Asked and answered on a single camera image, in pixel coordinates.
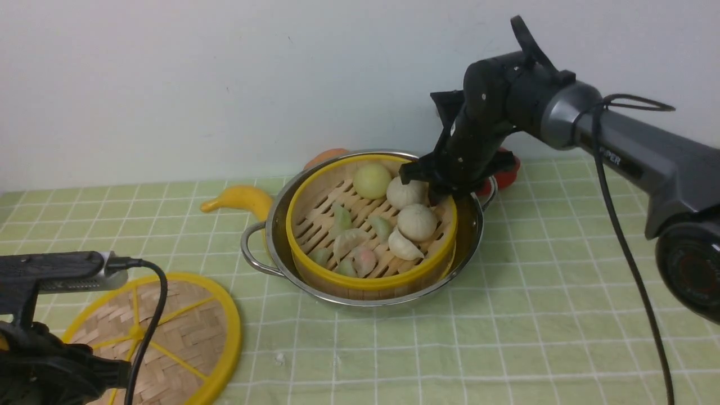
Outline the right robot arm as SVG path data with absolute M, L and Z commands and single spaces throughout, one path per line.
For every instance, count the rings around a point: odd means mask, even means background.
M 479 189 L 514 160 L 500 152 L 525 132 L 555 150 L 580 148 L 648 195 L 645 237 L 669 291 L 692 312 L 718 323 L 718 149 L 611 110 L 671 112 L 630 94 L 602 96 L 572 71 L 557 69 L 521 16 L 511 19 L 519 51 L 466 69 L 463 89 L 432 94 L 444 122 L 434 151 L 399 176 L 429 185 L 432 204 Z

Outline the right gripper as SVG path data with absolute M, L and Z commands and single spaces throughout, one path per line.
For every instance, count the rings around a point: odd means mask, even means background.
M 515 128 L 502 110 L 502 98 L 487 90 L 433 92 L 443 123 L 440 138 L 429 154 L 399 169 L 403 185 L 427 185 L 430 205 L 447 197 L 460 198 L 479 191 L 491 177 L 512 173 L 517 159 L 501 145 Z

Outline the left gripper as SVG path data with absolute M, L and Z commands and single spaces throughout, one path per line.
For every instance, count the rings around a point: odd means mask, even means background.
M 2 283 L 2 403 L 87 404 L 110 389 L 126 389 L 131 363 L 93 354 L 87 344 L 67 344 L 33 320 L 38 288 Z

